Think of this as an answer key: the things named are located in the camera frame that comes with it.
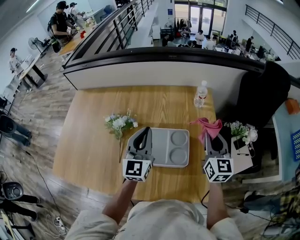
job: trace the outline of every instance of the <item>office chair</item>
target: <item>office chair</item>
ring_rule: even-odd
[[[103,11],[105,12],[105,15],[100,17],[101,21],[102,21],[102,19],[105,19],[109,14],[111,14],[113,12],[112,6],[111,5],[106,5],[106,7],[103,9]]]
[[[269,135],[264,138],[268,132],[263,130],[263,127],[286,101],[290,87],[289,74],[282,66],[272,61],[267,61],[262,74],[247,72],[242,77],[235,109],[224,119],[250,124],[258,130],[258,139],[253,142],[253,167],[241,173],[255,173],[261,169],[263,146],[266,145],[266,141],[273,141]]]

